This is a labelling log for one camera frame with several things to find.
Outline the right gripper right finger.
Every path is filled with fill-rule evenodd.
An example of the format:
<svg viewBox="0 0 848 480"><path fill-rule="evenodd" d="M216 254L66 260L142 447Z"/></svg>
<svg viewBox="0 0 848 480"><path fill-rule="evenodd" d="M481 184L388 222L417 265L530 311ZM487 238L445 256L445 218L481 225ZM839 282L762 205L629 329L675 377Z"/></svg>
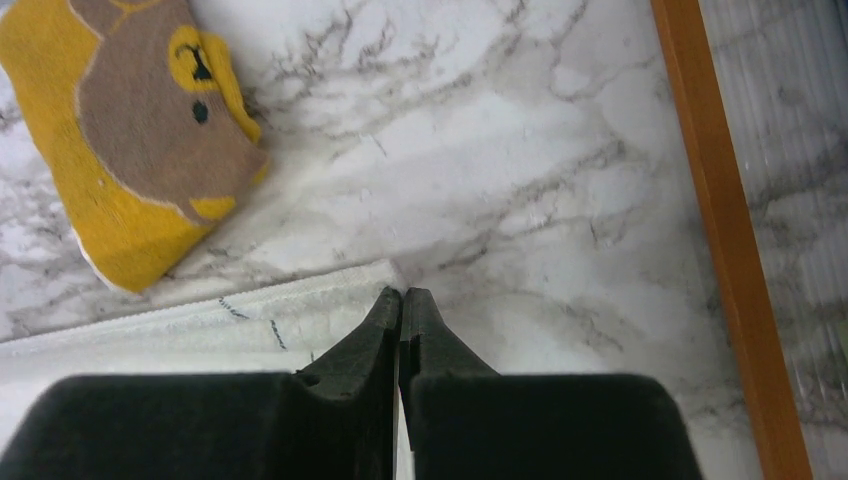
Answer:
<svg viewBox="0 0 848 480"><path fill-rule="evenodd" d="M400 392L419 479L698 479L680 410L633 374L497 373L408 290Z"/></svg>

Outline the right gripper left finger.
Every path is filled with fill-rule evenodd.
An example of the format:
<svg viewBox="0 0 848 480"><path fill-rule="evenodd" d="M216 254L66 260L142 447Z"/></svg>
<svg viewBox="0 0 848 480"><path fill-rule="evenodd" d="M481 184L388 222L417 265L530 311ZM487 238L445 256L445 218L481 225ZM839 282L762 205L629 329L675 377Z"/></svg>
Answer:
<svg viewBox="0 0 848 480"><path fill-rule="evenodd" d="M391 479L401 294L292 373L77 376L40 396L5 479Z"/></svg>

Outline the white towel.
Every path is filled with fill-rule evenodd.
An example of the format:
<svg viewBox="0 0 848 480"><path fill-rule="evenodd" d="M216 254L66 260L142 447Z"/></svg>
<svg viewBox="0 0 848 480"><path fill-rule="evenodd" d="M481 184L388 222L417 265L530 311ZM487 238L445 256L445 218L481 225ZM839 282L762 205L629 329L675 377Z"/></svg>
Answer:
<svg viewBox="0 0 848 480"><path fill-rule="evenodd" d="M357 327L380 292L406 291L388 260L1 346L1 444L38 397L85 374L294 371Z"/></svg>

